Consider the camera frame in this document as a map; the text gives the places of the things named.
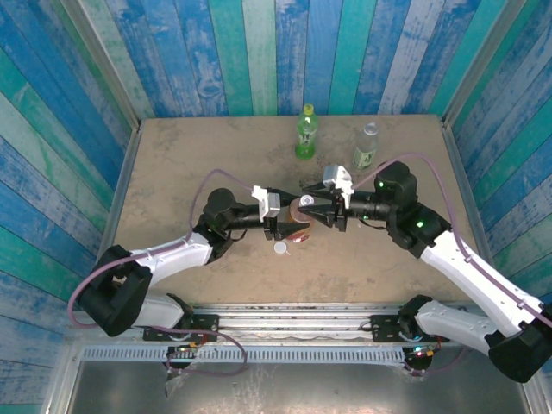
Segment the orange tea bottle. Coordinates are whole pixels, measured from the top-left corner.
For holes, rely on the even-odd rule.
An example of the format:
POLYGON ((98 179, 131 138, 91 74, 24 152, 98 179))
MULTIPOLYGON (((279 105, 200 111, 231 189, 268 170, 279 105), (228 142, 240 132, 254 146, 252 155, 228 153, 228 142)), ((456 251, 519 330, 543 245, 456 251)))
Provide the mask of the orange tea bottle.
POLYGON ((294 235, 293 238, 291 238, 291 237, 288 238, 288 240, 290 240, 292 242, 303 242, 303 241, 307 240, 310 236, 311 225, 313 224, 313 219, 311 217, 306 216, 306 215, 304 215, 304 214, 302 214, 298 211, 298 207, 300 207, 298 205, 298 202, 299 202, 299 198, 294 199, 291 202, 291 204, 289 206, 289 220, 290 220, 291 223, 293 223, 293 222, 295 222, 295 223, 309 223, 310 224, 310 229, 306 230, 302 235, 297 233, 297 234, 294 235))

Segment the clear bottle with green label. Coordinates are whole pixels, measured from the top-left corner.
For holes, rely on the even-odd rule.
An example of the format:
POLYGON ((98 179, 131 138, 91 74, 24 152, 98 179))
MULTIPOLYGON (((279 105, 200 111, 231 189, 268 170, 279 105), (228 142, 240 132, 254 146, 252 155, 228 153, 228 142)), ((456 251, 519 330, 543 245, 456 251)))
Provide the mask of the clear bottle with green label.
POLYGON ((362 170, 370 167, 379 149, 379 129, 375 122, 367 123, 362 132, 355 137, 353 165, 362 170))

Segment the green plastic bottle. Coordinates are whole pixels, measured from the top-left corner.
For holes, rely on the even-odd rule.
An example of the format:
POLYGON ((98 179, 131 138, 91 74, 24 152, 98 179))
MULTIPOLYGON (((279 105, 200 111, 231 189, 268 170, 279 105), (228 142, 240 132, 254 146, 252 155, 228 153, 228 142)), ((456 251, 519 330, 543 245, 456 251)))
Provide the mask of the green plastic bottle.
POLYGON ((295 154, 300 160, 310 160, 315 153, 315 138, 318 131, 318 117, 315 113, 306 116, 303 111, 297 122, 298 141, 295 147, 295 154))

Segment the shiny metal sheet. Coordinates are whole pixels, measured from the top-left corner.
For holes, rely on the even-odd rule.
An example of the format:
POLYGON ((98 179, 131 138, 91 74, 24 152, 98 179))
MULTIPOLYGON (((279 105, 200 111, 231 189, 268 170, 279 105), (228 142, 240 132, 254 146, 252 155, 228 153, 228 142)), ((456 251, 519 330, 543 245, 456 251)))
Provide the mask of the shiny metal sheet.
POLYGON ((45 414, 548 414, 533 384, 468 354, 423 377, 370 365, 252 364, 232 378, 168 379, 152 362, 80 363, 45 414))

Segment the right aluminium table edge rail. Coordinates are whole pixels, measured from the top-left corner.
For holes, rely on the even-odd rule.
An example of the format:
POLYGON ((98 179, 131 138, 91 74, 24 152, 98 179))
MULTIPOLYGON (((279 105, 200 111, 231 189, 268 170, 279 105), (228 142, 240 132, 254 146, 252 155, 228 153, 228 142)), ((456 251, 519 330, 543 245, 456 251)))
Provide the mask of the right aluminium table edge rail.
POLYGON ((450 214, 450 222, 453 224, 452 245, 458 251, 457 256, 462 262, 460 276, 455 284, 458 285, 489 317, 497 316, 503 311, 511 299, 505 294, 504 287, 493 276, 499 274, 486 262, 490 258, 490 250, 483 234, 482 224, 476 210, 474 197, 471 192, 467 175, 461 163, 461 157, 457 149, 451 129, 446 129, 441 124, 442 137, 446 145, 456 183, 464 205, 467 222, 471 229, 475 248, 463 240, 461 236, 460 220, 447 206, 450 214))

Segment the aluminium table edge rail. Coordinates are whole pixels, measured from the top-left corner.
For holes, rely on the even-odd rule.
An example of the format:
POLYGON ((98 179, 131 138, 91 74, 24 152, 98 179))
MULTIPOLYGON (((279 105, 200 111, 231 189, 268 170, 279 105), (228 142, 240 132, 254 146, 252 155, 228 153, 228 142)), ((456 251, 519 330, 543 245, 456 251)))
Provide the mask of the aluminium table edge rail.
POLYGON ((124 200, 126 198, 126 194, 129 188, 129 182, 134 170, 135 159, 140 146, 144 123, 144 121, 139 121, 137 128, 133 130, 130 136, 129 145, 125 153, 125 157, 122 163, 122 169, 117 180, 114 197, 110 206, 110 212, 107 218, 106 227, 103 232, 103 237, 99 246, 99 250, 97 252, 96 263, 99 262, 103 253, 114 243, 118 224, 120 222, 120 217, 122 214, 124 200))
POLYGON ((455 284, 458 285, 489 317, 497 316, 503 311, 511 299, 505 294, 504 287, 493 276, 499 274, 486 262, 490 258, 490 250, 483 234, 482 224, 476 210, 474 197, 471 192, 467 175, 461 163, 461 157, 457 149, 451 129, 446 129, 441 124, 442 137, 446 145, 456 183, 464 205, 467 222, 471 229, 475 248, 463 240, 461 236, 460 220, 447 206, 450 214, 450 222, 453 224, 452 245, 458 251, 457 256, 462 262, 460 276, 455 284))

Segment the aluminium mounting rail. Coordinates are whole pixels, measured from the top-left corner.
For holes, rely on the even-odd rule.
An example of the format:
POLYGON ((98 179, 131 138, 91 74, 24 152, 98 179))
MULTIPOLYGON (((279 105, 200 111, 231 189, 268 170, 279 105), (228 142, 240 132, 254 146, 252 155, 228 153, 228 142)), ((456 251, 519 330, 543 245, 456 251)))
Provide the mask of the aluminium mounting rail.
POLYGON ((173 329, 184 315, 218 315, 218 331, 243 345, 369 343, 373 341, 370 317, 399 315, 400 306, 384 304, 178 304, 162 297, 147 300, 136 321, 116 335, 118 340, 143 340, 147 327, 173 329))

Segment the left aluminium table edge rail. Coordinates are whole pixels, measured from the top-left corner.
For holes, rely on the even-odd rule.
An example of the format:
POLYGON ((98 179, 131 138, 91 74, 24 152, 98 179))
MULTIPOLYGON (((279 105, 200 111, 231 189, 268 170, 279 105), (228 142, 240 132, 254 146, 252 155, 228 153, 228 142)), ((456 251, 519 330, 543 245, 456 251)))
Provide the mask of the left aluminium table edge rail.
POLYGON ((117 180, 114 197, 110 206, 110 212, 107 218, 106 227, 103 232, 103 237, 99 246, 99 250, 97 252, 96 263, 99 262, 103 253, 114 243, 118 224, 120 222, 120 217, 122 214, 124 200, 126 198, 126 194, 129 188, 129 182, 134 170, 135 159, 140 146, 144 123, 144 121, 139 121, 137 128, 133 130, 130 136, 129 145, 125 153, 125 157, 122 163, 122 169, 117 180))

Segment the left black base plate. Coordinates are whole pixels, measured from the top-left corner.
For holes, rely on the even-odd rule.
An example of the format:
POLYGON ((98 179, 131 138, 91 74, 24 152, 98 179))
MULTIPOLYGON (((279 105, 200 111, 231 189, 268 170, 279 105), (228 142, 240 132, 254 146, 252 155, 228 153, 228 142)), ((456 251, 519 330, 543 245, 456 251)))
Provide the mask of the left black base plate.
MULTIPOLYGON (((218 315, 189 314, 184 315, 173 329, 208 330, 209 332, 215 332, 218 331, 218 325, 218 315)), ((205 334, 171 334, 147 327, 143 330, 142 339, 146 342, 213 342, 216 340, 216 337, 205 334)))

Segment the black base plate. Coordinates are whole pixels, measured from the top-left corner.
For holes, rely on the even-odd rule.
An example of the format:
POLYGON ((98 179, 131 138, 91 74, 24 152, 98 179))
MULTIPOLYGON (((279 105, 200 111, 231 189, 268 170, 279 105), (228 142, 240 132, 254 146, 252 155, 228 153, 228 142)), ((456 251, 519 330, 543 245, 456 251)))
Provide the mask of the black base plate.
POLYGON ((374 342, 428 342, 437 343, 437 336, 417 333, 408 337, 398 322, 398 315, 375 315, 370 317, 370 327, 374 342))
MULTIPOLYGON (((173 329, 208 330, 209 332, 215 332, 218 331, 218 325, 218 315, 189 314, 184 315, 173 329)), ((147 327, 143 330, 142 339, 146 342, 213 342, 216 340, 216 337, 205 334, 171 334, 147 327)))

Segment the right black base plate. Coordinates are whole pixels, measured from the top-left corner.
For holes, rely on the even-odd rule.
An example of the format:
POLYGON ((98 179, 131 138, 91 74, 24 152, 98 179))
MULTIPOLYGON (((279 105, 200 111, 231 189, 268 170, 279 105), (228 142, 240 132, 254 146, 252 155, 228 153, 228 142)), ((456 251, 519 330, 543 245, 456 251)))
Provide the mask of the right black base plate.
POLYGON ((417 333, 408 337, 398 322, 398 315, 375 315, 370 317, 370 327, 374 342, 428 342, 437 343, 437 336, 417 333))

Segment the right aluminium corner post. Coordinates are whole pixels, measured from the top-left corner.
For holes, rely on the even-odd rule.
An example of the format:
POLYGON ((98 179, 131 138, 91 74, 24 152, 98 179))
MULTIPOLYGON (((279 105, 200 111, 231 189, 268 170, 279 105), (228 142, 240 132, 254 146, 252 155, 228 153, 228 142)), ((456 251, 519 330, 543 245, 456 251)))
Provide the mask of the right aluminium corner post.
POLYGON ((469 96, 497 52, 500 43, 525 4, 526 0, 505 0, 499 13, 492 21, 492 25, 482 38, 475 55, 470 60, 467 70, 442 114, 441 121, 444 128, 451 129, 454 125, 469 96))

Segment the aluminium corner post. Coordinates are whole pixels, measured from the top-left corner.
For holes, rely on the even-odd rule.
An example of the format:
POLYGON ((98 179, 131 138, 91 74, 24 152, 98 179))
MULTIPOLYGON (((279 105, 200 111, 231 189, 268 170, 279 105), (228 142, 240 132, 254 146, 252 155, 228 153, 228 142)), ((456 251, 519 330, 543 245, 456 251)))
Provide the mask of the aluminium corner post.
POLYGON ((60 2, 81 36, 99 71, 102 73, 129 126, 132 129, 138 129, 140 120, 135 113, 129 95, 108 54, 106 46, 100 39, 98 31, 93 27, 92 20, 85 10, 83 2, 81 0, 60 0, 60 2))
POLYGON ((482 38, 475 55, 470 60, 467 70, 442 114, 441 121, 444 128, 451 129, 454 125, 469 96, 497 52, 500 43, 525 4, 526 0, 505 0, 499 13, 492 21, 492 25, 482 38))

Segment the left aluminium corner post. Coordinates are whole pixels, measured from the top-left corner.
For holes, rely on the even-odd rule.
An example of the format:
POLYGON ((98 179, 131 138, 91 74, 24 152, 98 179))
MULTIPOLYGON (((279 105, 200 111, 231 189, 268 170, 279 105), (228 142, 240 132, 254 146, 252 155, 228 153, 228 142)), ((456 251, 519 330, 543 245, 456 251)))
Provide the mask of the left aluminium corner post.
POLYGON ((135 113, 129 95, 108 54, 106 46, 100 39, 98 31, 93 27, 92 20, 85 10, 83 2, 81 0, 60 0, 60 2, 81 36, 99 71, 102 73, 129 126, 132 129, 138 129, 140 120, 135 113))

